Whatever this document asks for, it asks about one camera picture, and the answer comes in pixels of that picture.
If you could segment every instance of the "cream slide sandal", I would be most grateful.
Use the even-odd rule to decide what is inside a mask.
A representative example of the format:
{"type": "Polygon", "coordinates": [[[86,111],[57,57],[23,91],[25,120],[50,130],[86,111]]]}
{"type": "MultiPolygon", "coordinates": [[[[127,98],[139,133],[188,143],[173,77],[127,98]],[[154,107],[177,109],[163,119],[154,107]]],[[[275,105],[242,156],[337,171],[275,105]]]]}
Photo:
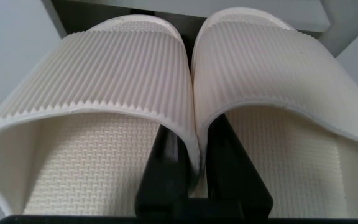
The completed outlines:
{"type": "Polygon", "coordinates": [[[358,218],[358,86],[314,38],[262,11],[203,24],[196,132],[225,113],[273,197],[271,217],[358,218]]]}
{"type": "Polygon", "coordinates": [[[122,16],[65,37],[0,106],[6,215],[134,216],[160,124],[199,169],[183,41],[167,21],[122,16]]]}

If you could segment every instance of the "ridged strap texture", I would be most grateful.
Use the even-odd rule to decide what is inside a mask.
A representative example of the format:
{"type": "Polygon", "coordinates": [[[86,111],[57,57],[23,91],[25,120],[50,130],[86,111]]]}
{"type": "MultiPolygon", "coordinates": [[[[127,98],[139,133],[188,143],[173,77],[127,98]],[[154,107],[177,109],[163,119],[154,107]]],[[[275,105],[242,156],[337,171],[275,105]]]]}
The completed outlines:
{"type": "Polygon", "coordinates": [[[242,105],[273,105],[358,141],[358,86],[314,38],[295,30],[221,22],[195,53],[195,115],[201,150],[211,122],[242,105]]]}
{"type": "Polygon", "coordinates": [[[118,112],[152,119],[199,150],[183,44],[162,32],[72,34],[0,106],[0,128],[68,113],[118,112]]]}

